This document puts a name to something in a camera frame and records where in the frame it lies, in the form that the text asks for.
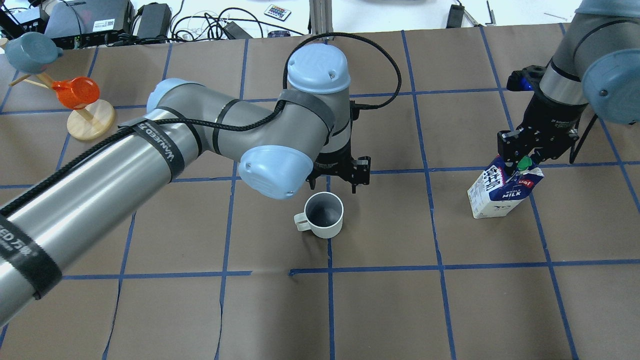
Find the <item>label sticker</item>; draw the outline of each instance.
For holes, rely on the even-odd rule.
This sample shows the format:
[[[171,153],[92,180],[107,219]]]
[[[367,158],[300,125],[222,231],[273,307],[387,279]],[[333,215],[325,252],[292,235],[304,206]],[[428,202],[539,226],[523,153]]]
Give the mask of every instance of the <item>label sticker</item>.
[[[116,19],[99,20],[93,23],[93,32],[113,30]]]

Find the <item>table surface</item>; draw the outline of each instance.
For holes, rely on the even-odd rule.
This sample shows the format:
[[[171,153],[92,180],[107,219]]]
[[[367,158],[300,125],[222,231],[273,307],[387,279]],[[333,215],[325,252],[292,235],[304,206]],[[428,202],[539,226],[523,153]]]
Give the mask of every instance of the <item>table surface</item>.
[[[396,59],[403,85],[353,126],[371,184],[352,195],[319,179],[316,192],[344,202],[338,236],[296,231],[307,187],[272,200],[233,161],[204,154],[3,329],[0,359],[211,359],[221,323],[220,359],[634,358],[640,127],[597,122],[577,163],[544,164],[534,195],[507,217],[477,220],[468,204],[496,132],[520,123],[532,95],[508,92],[507,77],[546,64],[565,27],[365,34]],[[272,108],[299,41],[67,51],[48,73],[96,80],[117,122],[143,115],[164,78]],[[384,101],[395,88],[384,57],[332,44],[348,57],[353,98]],[[8,202],[93,143],[69,137],[69,112],[49,90],[9,90],[19,75],[4,56],[0,70]]]

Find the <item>mug handle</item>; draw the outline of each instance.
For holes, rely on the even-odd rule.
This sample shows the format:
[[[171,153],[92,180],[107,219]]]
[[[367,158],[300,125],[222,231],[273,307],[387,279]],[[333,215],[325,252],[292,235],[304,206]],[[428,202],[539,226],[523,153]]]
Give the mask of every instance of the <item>mug handle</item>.
[[[294,216],[293,221],[296,223],[296,226],[298,227],[298,231],[311,230],[311,225],[309,225],[309,220],[307,220],[307,216],[304,213],[300,213]]]

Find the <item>wooden base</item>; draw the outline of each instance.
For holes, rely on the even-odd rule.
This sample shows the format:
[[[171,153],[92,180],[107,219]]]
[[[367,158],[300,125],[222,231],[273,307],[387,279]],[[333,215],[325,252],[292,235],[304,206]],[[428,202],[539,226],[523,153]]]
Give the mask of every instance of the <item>wooden base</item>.
[[[90,104],[84,110],[86,111],[72,111],[67,119],[69,134],[80,141],[93,140],[103,135],[116,119],[113,106],[102,99]],[[87,113],[93,116],[91,120],[85,119]]]

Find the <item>velcro strap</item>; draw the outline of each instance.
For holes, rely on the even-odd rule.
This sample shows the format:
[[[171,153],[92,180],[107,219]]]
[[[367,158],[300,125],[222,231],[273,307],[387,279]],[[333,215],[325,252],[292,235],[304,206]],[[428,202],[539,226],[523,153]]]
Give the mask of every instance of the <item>velcro strap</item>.
[[[329,130],[328,135],[333,131],[335,115],[331,108],[317,97],[299,90],[282,90],[278,100],[292,102],[315,113],[324,122],[327,130]]]
[[[62,271],[49,254],[3,216],[0,216],[0,256],[33,286],[36,300],[62,279]]]
[[[167,135],[158,124],[149,119],[134,119],[120,124],[120,127],[131,127],[135,132],[150,143],[169,166],[171,180],[174,180],[184,171],[184,157],[178,145]]]

